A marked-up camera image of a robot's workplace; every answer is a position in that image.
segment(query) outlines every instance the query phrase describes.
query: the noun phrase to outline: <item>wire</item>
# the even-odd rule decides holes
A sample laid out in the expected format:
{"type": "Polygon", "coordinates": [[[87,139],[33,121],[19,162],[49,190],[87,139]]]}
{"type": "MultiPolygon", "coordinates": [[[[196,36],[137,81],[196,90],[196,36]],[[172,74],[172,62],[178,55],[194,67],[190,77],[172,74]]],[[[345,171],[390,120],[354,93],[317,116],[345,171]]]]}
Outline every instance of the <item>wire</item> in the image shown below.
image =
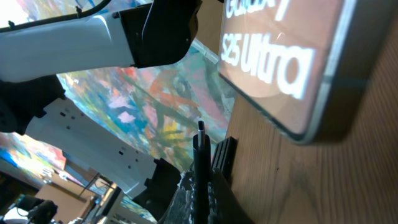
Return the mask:
{"type": "Polygon", "coordinates": [[[21,214],[19,213],[19,211],[18,211],[18,207],[17,207],[17,213],[18,213],[18,215],[19,215],[19,216],[22,216],[22,217],[27,217],[27,215],[21,215],[21,214]]]}
{"type": "Polygon", "coordinates": [[[92,16],[92,15],[96,14],[97,12],[99,12],[100,10],[102,10],[103,8],[105,8],[105,6],[107,6],[111,1],[112,0],[102,0],[98,5],[96,5],[95,7],[92,7],[91,9],[89,9],[85,12],[82,12],[81,9],[77,6],[76,14],[69,14],[69,15],[64,15],[64,16],[48,18],[48,19],[42,19],[39,21],[27,22],[24,24],[16,25],[16,26],[14,25],[13,22],[9,21],[10,26],[1,28],[0,33],[14,31],[14,30],[20,30],[20,29],[26,29],[26,28],[30,28],[30,27],[34,27],[34,26],[41,26],[41,25],[50,24],[53,22],[63,22],[63,21],[69,21],[72,19],[80,19],[80,18],[84,18],[87,16],[92,16]]]}

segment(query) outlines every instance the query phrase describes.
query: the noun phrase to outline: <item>wooden surface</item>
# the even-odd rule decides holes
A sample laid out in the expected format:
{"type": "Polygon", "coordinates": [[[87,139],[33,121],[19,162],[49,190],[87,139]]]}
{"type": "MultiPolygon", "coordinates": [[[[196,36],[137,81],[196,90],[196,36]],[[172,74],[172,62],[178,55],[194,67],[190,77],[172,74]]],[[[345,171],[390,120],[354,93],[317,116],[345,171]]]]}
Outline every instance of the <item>wooden surface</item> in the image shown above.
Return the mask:
{"type": "MultiPolygon", "coordinates": [[[[198,38],[218,52],[222,5],[203,6],[198,38]]],[[[227,133],[239,140],[232,190],[256,223],[398,223],[397,40],[398,22],[341,143],[294,146],[237,97],[227,133]]]]}

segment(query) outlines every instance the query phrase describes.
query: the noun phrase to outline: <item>wall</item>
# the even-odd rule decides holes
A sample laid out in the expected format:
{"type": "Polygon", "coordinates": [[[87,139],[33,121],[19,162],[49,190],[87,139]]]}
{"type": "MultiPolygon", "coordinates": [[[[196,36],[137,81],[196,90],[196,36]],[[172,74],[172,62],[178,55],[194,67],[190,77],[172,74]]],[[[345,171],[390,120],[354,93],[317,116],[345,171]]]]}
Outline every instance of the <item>wall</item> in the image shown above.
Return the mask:
{"type": "Polygon", "coordinates": [[[52,200],[58,205],[58,212],[54,216],[56,221],[61,220],[68,223],[78,217],[85,208],[85,202],[78,200],[61,190],[46,184],[40,189],[36,197],[46,200],[52,200]]]}

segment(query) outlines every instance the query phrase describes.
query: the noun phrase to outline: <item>desk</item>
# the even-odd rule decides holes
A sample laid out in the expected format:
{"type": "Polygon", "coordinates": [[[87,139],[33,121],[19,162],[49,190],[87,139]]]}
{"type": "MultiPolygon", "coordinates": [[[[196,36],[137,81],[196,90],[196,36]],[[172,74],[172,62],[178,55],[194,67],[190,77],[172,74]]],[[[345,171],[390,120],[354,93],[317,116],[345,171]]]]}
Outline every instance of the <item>desk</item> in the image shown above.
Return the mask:
{"type": "MultiPolygon", "coordinates": [[[[218,52],[222,5],[205,0],[201,10],[198,38],[218,52]]],[[[394,27],[398,39],[398,22],[394,27]]],[[[294,146],[237,96],[227,133],[239,141],[232,190],[256,223],[398,223],[398,43],[393,39],[353,129],[340,143],[294,146]]]]}

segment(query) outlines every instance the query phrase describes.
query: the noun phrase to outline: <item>colorful painting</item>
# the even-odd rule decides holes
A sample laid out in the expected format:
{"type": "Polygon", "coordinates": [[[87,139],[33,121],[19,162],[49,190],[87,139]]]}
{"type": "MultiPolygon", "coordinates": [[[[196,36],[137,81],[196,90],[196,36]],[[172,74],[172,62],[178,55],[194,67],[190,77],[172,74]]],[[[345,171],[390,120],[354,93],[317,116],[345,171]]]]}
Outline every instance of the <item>colorful painting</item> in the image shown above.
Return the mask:
{"type": "MultiPolygon", "coordinates": [[[[100,2],[2,0],[0,8],[8,7],[8,4],[2,5],[4,1],[19,12],[8,13],[9,18],[0,16],[0,26],[6,26],[8,20],[18,24],[71,14],[75,13],[76,5],[87,10],[100,2]]],[[[145,1],[113,0],[100,13],[142,3],[145,1]]],[[[206,124],[213,149],[225,138],[236,94],[218,76],[218,57],[197,40],[188,54],[173,65],[143,69],[101,68],[59,74],[58,78],[67,96],[91,119],[137,150],[162,157],[179,170],[188,169],[192,163],[192,137],[197,133],[199,120],[206,124]]],[[[11,151],[13,161],[33,158],[40,161],[40,166],[62,168],[65,165],[63,156],[50,156],[60,155],[59,149],[27,136],[2,136],[12,142],[4,148],[11,151]],[[25,150],[32,152],[29,153],[31,158],[24,156],[25,150]],[[36,158],[37,154],[45,156],[36,158]]],[[[130,201],[124,202],[124,206],[145,213],[130,201]]]]}

